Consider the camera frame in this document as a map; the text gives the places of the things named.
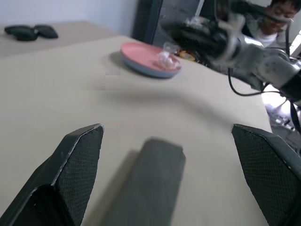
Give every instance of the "person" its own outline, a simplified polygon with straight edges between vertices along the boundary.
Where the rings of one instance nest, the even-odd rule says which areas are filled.
[[[267,13],[273,16],[293,19],[301,9],[301,0],[272,0],[266,7]],[[285,48],[286,23],[275,22],[268,17],[246,16],[242,33],[260,41],[266,47]]]

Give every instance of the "beige table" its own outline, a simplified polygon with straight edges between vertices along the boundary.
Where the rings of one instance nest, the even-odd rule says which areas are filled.
[[[172,225],[267,226],[230,132],[233,123],[270,131],[261,97],[236,96],[226,76],[184,60],[170,80],[143,77],[120,58],[128,41],[114,36],[0,58],[0,214],[65,134],[101,122],[83,225],[97,225],[144,141],[160,137],[182,145],[187,159]]]

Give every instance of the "plate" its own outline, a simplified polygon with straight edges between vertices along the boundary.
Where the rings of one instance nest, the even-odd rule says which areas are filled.
[[[155,78],[171,78],[181,71],[181,67],[176,69],[163,69],[158,63],[158,54],[161,48],[144,43],[129,42],[121,46],[121,54],[125,63],[133,69]],[[174,62],[180,61],[170,55]]]

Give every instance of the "yellow object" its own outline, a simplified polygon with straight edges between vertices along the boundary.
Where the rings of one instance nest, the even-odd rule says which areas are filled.
[[[180,52],[179,56],[185,60],[195,61],[196,59],[189,53]]]

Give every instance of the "black hair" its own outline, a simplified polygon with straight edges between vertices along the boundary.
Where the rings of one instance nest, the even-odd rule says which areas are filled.
[[[301,9],[301,0],[272,0],[271,2],[271,6],[273,6],[274,4],[277,4],[277,3],[285,3],[287,1],[290,1],[292,3],[292,5],[294,6],[295,10],[297,12],[300,11]]]

